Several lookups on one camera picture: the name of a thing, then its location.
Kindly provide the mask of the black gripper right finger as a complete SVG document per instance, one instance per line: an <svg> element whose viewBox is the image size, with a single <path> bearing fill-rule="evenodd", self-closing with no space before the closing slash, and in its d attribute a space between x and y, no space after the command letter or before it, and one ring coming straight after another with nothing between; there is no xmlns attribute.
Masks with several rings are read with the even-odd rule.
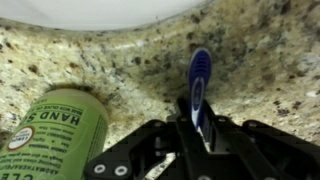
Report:
<svg viewBox="0 0 320 180"><path fill-rule="evenodd" d="M213 154L234 155L252 180L320 180L319 147L257 120L235 124L207 101L201 127Z"/></svg>

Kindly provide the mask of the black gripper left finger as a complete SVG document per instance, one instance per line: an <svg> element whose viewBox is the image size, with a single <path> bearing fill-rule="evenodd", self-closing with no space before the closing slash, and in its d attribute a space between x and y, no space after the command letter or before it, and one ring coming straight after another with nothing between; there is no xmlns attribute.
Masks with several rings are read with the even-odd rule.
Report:
<svg viewBox="0 0 320 180"><path fill-rule="evenodd" d="M90 160L83 170L85 180L141 180L174 153L189 160L192 143L199 138L191 120L188 101L179 97L178 113L167 122L152 119Z"/></svg>

